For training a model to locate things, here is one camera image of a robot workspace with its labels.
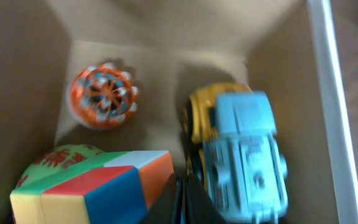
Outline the green ball with red numbers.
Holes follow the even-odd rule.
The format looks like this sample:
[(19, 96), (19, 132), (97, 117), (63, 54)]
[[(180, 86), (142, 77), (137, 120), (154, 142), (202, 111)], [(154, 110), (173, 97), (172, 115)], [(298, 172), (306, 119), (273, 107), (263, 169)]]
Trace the green ball with red numbers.
[(36, 159), (26, 168), (17, 182), (16, 188), (33, 183), (70, 166), (104, 153), (89, 144), (66, 144), (58, 146)]

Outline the colourful puzzle cube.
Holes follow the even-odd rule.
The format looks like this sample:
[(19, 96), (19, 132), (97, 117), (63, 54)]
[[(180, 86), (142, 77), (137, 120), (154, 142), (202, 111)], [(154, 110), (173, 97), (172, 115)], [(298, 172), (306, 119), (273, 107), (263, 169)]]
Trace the colourful puzzle cube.
[(105, 152), (10, 194), (17, 224), (139, 223), (173, 173), (168, 151)]

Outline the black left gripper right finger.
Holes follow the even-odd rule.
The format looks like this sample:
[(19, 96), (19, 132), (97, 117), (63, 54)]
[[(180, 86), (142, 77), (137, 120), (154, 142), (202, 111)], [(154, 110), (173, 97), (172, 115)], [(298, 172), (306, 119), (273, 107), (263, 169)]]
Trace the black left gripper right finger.
[(226, 224), (194, 174), (188, 176), (185, 184), (185, 223)]

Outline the yellow grey toy truck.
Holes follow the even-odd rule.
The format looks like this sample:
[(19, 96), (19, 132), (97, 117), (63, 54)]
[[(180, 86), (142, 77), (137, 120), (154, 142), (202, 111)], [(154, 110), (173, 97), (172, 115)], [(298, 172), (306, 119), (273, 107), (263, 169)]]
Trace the yellow grey toy truck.
[(225, 221), (278, 223), (286, 215), (288, 168), (265, 92), (238, 83), (197, 88), (181, 125), (191, 146), (186, 170)]

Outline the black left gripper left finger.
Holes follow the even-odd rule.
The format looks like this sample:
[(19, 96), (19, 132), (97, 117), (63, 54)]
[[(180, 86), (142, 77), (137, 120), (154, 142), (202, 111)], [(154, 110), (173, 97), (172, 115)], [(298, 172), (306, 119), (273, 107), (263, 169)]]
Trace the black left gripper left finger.
[(181, 224), (183, 179), (172, 173), (158, 199), (139, 224)]

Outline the orange plastic cage ball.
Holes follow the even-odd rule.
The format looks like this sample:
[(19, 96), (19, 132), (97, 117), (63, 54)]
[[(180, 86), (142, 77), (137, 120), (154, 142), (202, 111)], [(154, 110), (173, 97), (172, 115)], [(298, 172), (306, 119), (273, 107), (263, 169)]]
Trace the orange plastic cage ball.
[(112, 62), (89, 66), (82, 70), (67, 89), (70, 114), (90, 129), (113, 129), (138, 109), (139, 89), (131, 74), (119, 70)]

